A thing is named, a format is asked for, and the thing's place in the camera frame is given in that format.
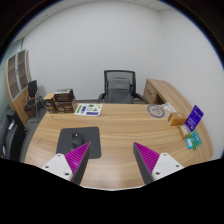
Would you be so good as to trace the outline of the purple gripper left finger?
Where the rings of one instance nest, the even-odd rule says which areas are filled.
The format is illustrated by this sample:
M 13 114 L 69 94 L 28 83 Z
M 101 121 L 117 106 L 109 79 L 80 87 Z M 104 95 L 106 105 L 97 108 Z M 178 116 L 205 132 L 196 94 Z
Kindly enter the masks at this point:
M 82 181 L 91 151 L 88 142 L 67 154 L 57 153 L 42 169 L 76 185 Z

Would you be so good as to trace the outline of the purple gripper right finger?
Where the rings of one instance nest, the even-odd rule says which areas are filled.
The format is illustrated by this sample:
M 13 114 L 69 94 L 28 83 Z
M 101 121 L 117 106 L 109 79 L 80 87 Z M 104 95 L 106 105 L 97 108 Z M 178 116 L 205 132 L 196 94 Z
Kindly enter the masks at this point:
M 152 183 L 183 168 L 168 153 L 159 154 L 137 142 L 133 143 L 133 153 L 145 184 Z

